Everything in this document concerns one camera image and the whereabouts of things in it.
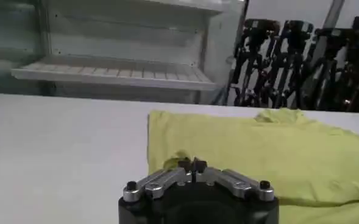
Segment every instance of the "camera tripod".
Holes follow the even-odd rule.
[[[300,108],[300,91],[302,86],[301,69],[308,69],[309,61],[304,61],[304,49],[307,40],[311,37],[313,25],[305,21],[288,20],[285,22],[281,36],[275,44],[271,64],[268,74],[268,82],[262,90],[263,103],[268,105],[268,99],[272,100],[273,108],[287,107],[287,100],[293,92],[296,93],[297,107]],[[281,53],[283,41],[287,39],[287,52]],[[280,68],[283,68],[277,89],[274,89]],[[290,70],[293,70],[288,82],[288,89],[285,84]]]
[[[359,40],[350,49],[337,83],[335,110],[359,112]]]
[[[309,110],[330,110],[336,90],[337,61],[336,55],[342,47],[354,44],[357,39],[356,31],[353,29],[324,28],[315,32],[317,41],[319,37],[327,37],[327,46],[324,56],[319,58],[309,72],[314,77],[319,68],[321,72],[314,79],[315,87],[312,93],[304,97],[305,104]]]
[[[268,66],[269,57],[272,52],[273,45],[275,43],[274,37],[279,33],[279,23],[277,21],[268,19],[247,19],[244,22],[243,35],[240,42],[235,48],[235,69],[230,77],[230,82],[226,88],[226,93],[223,98],[223,105],[227,105],[229,91],[234,88],[236,92],[235,106],[246,106],[251,102],[256,103],[258,97],[255,96],[253,91],[248,91],[248,84],[252,73],[256,69],[259,76],[263,75],[263,68]],[[270,43],[266,53],[266,58],[263,59],[259,54],[262,44],[270,38]],[[243,64],[248,61],[247,68],[244,74],[243,87],[240,90],[239,87],[232,86],[232,84],[238,84],[241,68]]]

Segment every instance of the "tripod leg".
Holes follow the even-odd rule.
[[[282,75],[278,83],[277,95],[275,101],[273,103],[273,108],[280,108],[282,101],[282,93],[285,88],[285,83],[288,78],[289,70],[290,70],[290,55],[285,54],[286,62],[283,67]]]
[[[251,55],[249,57],[248,60],[248,64],[247,64],[247,68],[246,68],[246,73],[244,75],[244,80],[243,80],[243,87],[241,89],[241,106],[244,107],[245,105],[245,100],[246,100],[246,94],[247,94],[247,89],[248,89],[248,84],[250,82],[251,79],[251,75],[252,75],[252,68],[254,67],[254,62],[256,60],[256,56]]]

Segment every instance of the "yellow cloth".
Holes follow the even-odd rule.
[[[254,119],[153,111],[149,172],[184,157],[269,180],[282,224],[359,223],[359,136],[301,111],[265,110]]]

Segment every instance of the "screw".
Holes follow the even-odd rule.
[[[259,187],[262,190],[269,189],[270,188],[270,182],[268,182],[266,180],[262,180],[262,181],[260,181]]]
[[[126,184],[127,191],[135,191],[137,188],[137,183],[135,181],[130,181]]]

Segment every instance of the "white table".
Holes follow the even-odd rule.
[[[261,111],[0,94],[0,224],[116,224],[124,184],[147,174],[151,110]],[[359,133],[359,114],[305,114]]]

